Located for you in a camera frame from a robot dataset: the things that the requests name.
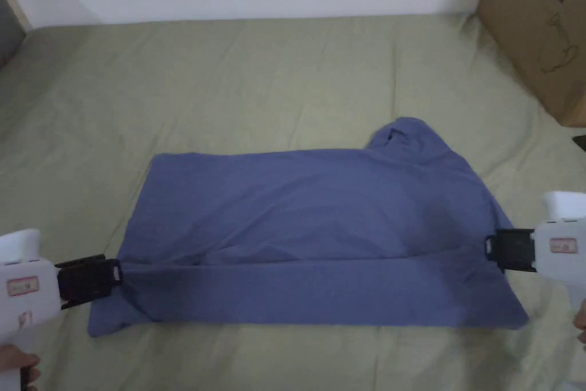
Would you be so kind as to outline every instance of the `black clamp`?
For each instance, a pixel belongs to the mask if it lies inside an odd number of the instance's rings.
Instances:
[[[123,281],[120,262],[106,260],[103,254],[56,264],[55,267],[59,269],[59,295],[66,301],[61,310],[108,297]]]
[[[497,229],[495,235],[486,238],[486,258],[496,262],[498,268],[536,272],[534,229]]]

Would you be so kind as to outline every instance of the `blue t-shirt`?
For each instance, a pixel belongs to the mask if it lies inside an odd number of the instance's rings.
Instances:
[[[97,337],[139,322],[519,327],[527,314],[484,255],[511,224],[422,121],[366,149],[153,158],[95,301]]]

